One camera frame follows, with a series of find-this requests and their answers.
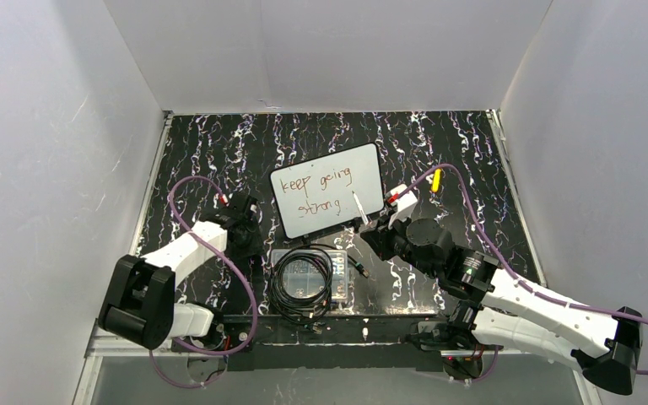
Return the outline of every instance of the red handwriting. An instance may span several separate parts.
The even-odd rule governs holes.
[[[282,185],[282,191],[284,194],[287,193],[287,189],[289,190],[304,190],[304,194],[308,197],[309,193],[306,192],[306,182],[309,181],[311,178],[310,175],[307,177],[302,177],[301,179],[297,179],[295,181],[288,181],[288,182],[283,182],[282,179],[279,179],[279,184]]]
[[[323,202],[321,204],[317,204],[315,202],[309,202],[309,200],[306,200],[306,205],[299,207],[299,211],[302,213],[300,215],[300,218],[304,218],[306,215],[317,215],[321,211],[328,211],[329,208],[332,209],[337,209],[337,216],[339,216],[340,213],[342,213],[342,204],[339,202],[339,200],[334,200],[334,204],[332,204],[331,201]]]
[[[351,170],[347,167],[346,169],[340,171],[334,170],[333,173],[331,173],[330,175],[323,175],[321,177],[321,180],[319,181],[321,184],[321,189],[326,190],[327,187],[329,186],[329,181],[341,179],[345,176],[348,176],[348,184],[346,185],[346,187],[351,186],[351,181],[352,181]]]

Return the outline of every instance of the small whiteboard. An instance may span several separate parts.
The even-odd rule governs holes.
[[[346,149],[269,175],[284,234],[293,239],[384,208],[379,150],[374,143]]]

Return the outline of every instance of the black marble table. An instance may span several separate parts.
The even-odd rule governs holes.
[[[538,282],[525,232],[510,194],[498,150],[484,111],[392,113],[245,114],[176,116],[160,164],[138,253],[159,249],[174,240],[180,227],[167,208],[167,192],[182,177],[207,176],[225,192],[247,191],[258,200],[265,254],[243,269],[252,277],[257,310],[269,314],[265,288],[271,268],[269,252],[293,247],[284,239],[269,173],[284,165],[311,159],[362,143],[374,142],[381,156],[385,192],[411,181],[431,165],[457,166],[467,184],[478,219],[485,231],[521,275]],[[189,183],[182,187],[177,206],[191,223],[212,212],[214,190]],[[477,237],[456,177],[444,172],[441,190],[416,191],[419,205],[413,218],[435,218],[459,245],[489,251]],[[330,315],[434,314],[452,309],[454,300],[434,280],[395,259],[382,262],[351,229],[319,241],[346,249],[360,258],[370,278],[353,272],[349,300]],[[239,280],[226,266],[211,261],[178,287],[181,302],[211,305],[226,314],[251,311]]]

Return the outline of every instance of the white wall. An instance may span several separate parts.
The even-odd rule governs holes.
[[[73,399],[161,127],[101,1],[0,1],[0,404]]]
[[[178,113],[497,108],[550,4],[105,2],[157,101]]]
[[[554,1],[501,111],[550,286],[648,316],[648,2]]]

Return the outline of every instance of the yellow object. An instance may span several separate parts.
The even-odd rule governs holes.
[[[434,180],[431,182],[431,191],[438,192],[439,186],[440,186],[440,169],[436,169],[436,172],[434,173]]]

